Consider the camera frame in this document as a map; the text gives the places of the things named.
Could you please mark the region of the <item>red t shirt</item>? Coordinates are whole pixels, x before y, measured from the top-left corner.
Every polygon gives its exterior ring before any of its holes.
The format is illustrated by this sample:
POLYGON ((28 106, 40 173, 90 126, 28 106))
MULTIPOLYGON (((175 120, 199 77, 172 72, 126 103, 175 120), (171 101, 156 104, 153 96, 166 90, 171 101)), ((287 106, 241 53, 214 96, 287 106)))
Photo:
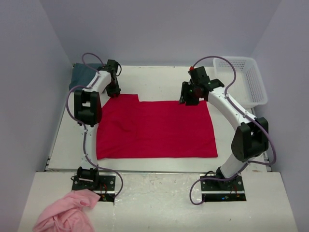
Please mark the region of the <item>red t shirt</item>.
POLYGON ((211 116, 205 101, 140 101, 137 94, 110 98, 102 107, 97 158, 217 158, 211 116))

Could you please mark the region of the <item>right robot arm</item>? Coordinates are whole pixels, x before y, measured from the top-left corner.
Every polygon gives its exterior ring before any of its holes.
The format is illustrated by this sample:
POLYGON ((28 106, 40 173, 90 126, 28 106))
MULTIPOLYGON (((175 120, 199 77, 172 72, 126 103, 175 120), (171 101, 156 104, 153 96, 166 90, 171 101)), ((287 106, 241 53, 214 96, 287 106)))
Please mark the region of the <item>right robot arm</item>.
POLYGON ((219 79, 209 78, 204 67, 190 67, 188 73, 190 80, 182 83, 179 103, 196 106, 200 99, 204 99, 219 110, 235 131, 231 143, 232 154, 210 178, 213 182, 229 182, 255 157, 268 150, 268 121, 263 117, 256 118, 245 110, 219 79))

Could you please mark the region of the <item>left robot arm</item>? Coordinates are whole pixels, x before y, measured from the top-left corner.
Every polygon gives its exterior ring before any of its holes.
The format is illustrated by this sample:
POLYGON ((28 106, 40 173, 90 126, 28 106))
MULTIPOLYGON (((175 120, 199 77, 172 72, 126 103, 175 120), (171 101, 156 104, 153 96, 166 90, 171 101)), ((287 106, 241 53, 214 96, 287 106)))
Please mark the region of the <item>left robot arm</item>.
POLYGON ((100 95, 103 92, 110 98, 120 95, 117 73, 121 69, 116 60, 110 59, 106 65, 96 70, 94 78, 87 86, 78 86, 74 91, 74 119, 83 130, 83 156, 73 178, 73 190, 97 190, 104 187, 97 159, 97 131, 102 120, 100 95))

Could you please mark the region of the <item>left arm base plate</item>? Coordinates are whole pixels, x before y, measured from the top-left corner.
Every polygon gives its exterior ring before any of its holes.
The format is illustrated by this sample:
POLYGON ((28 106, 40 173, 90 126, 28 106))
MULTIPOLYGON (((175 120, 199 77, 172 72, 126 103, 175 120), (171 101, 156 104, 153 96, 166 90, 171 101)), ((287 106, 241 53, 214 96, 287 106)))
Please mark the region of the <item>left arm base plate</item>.
POLYGON ((72 180, 71 190, 88 189, 99 196, 100 202, 115 201, 115 175, 99 175, 95 182, 80 180, 77 175, 70 178, 72 180))

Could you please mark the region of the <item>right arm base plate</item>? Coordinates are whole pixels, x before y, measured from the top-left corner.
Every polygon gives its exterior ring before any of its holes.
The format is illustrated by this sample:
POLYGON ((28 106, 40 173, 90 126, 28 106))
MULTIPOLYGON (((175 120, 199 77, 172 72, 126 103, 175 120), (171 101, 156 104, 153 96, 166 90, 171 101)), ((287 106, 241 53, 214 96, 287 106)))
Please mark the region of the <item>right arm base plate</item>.
POLYGON ((229 182, 203 180, 200 185, 203 202, 246 201, 241 175, 229 182))

